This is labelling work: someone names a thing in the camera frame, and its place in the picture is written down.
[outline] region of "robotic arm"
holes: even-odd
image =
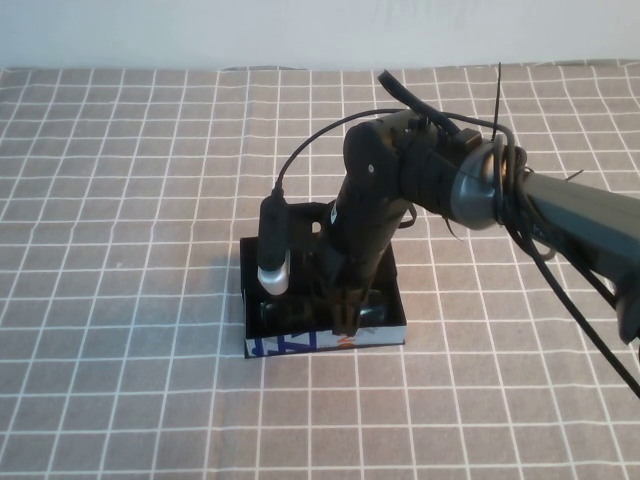
[[[376,315],[384,316],[384,299],[371,288],[372,279],[395,231],[412,224],[403,222],[407,211],[415,220],[416,204],[473,230],[504,225],[640,396],[640,387],[561,289],[546,267],[549,257],[533,243],[563,254],[605,297],[617,312],[620,338],[628,344],[640,335],[640,201],[536,174],[526,167],[526,152],[506,127],[439,112],[388,72],[379,81],[409,108],[384,110],[389,114],[348,131],[347,173],[336,200],[329,205],[288,205],[282,179],[297,153],[340,122],[318,132],[292,155],[272,195],[263,201],[258,280],[273,296],[273,302],[264,304],[264,321],[323,317],[331,320],[334,333],[353,335]],[[484,139],[479,131],[461,130],[452,120],[494,127],[504,133],[506,144],[502,136]],[[319,233],[311,232],[313,222],[321,224]],[[304,268],[313,277],[306,298],[286,294],[292,290],[293,250],[304,252]],[[611,280],[615,294],[594,273]]]

